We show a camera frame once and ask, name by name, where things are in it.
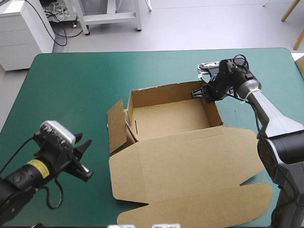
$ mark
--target drawer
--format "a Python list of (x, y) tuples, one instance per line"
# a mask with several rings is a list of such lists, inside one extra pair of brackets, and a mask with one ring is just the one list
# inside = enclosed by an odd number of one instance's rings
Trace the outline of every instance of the drawer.
[(25, 30), (28, 28), (21, 15), (0, 17), (0, 32)]
[(34, 43), (35, 39), (30, 30), (0, 32), (0, 47)]
[(27, 69), (40, 53), (37, 44), (0, 47), (0, 64), (5, 70)]

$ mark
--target green table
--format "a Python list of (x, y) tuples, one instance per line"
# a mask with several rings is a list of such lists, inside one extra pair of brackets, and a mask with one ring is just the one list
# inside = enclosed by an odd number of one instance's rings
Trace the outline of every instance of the green table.
[[(140, 204), (115, 200), (109, 173), (106, 112), (118, 100), (127, 101), (133, 89), (197, 80), (197, 64), (244, 54), (260, 80), (265, 95), (287, 116), (304, 123), (304, 81), (287, 49), (234, 49), (203, 51), (113, 52), (42, 54), (24, 81), (0, 133), (0, 167), (15, 150), (36, 132), (44, 120), (58, 120), (73, 133), (83, 132), (82, 142), (93, 143), (83, 164), (95, 171), (84, 183), (68, 174), (60, 176), (65, 202), (49, 210), (46, 193), (40, 191), (22, 212), (6, 225), (105, 226), (116, 222), (119, 213)], [(256, 131), (254, 114), (246, 104), (232, 98), (217, 102), (225, 126)], [(38, 147), (25, 147), (2, 177), (33, 158)], [(265, 171), (249, 182), (269, 181)], [(50, 184), (54, 200), (57, 189)], [(248, 226), (270, 224), (278, 189), (271, 208)]]

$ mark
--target white floor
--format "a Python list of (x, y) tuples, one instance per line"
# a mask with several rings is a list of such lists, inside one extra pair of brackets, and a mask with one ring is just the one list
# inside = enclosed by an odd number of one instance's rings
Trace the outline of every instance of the white floor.
[[(106, 0), (82, 0), (87, 14), (105, 11)], [(151, 0), (149, 12), (141, 3), (142, 31), (134, 23), (90, 27), (90, 36), (71, 38), (54, 52), (156, 51), (222, 48), (284, 47), (303, 53), (293, 45), (304, 25), (304, 2), (286, 22), (280, 19), (292, 0)], [(132, 10), (133, 0), (124, 0), (121, 11)], [(80, 31), (66, 23), (69, 35)], [(0, 129), (2, 129), (27, 70), (5, 72), (0, 67)]]

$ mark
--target cardboard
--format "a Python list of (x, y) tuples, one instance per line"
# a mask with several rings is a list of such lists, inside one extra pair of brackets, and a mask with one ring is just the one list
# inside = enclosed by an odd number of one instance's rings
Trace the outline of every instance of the cardboard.
[(301, 75), (304, 77), (304, 56), (296, 60), (296, 65), (298, 66)]
[(204, 85), (196, 81), (132, 91), (126, 116), (122, 100), (108, 112), (110, 153), (140, 140), (221, 126), (214, 102), (191, 97)]
[(113, 196), (149, 204), (121, 213), (118, 224), (223, 228), (258, 218), (271, 185), (240, 186), (264, 168), (256, 143), (253, 131), (217, 126), (141, 140), (113, 155)]
[(120, 151), (136, 142), (125, 120), (123, 101), (108, 111), (110, 151)]

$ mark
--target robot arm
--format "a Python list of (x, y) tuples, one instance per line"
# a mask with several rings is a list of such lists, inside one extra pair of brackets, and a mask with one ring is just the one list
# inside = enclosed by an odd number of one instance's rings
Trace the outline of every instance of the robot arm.
[(33, 136), (33, 140), (40, 147), (39, 152), (35, 154), (36, 158), (5, 179), (0, 178), (0, 227), (15, 218), (34, 194), (43, 188), (48, 193), (48, 207), (58, 208), (62, 199), (58, 206), (51, 206), (49, 190), (45, 185), (55, 179), (63, 198), (63, 189), (57, 180), (61, 172), (68, 172), (83, 181), (88, 181), (92, 177), (93, 172), (80, 163), (91, 140), (75, 147), (75, 143), (81, 138), (82, 133), (73, 135), (56, 121), (42, 123), (39, 132)]
[(257, 150), (269, 176), (281, 189), (272, 213), (272, 228), (300, 228), (304, 219), (304, 126), (284, 116), (262, 93), (261, 84), (241, 58), (200, 64), (199, 76), (210, 75), (193, 97), (218, 101), (233, 95), (246, 100), (262, 124)]

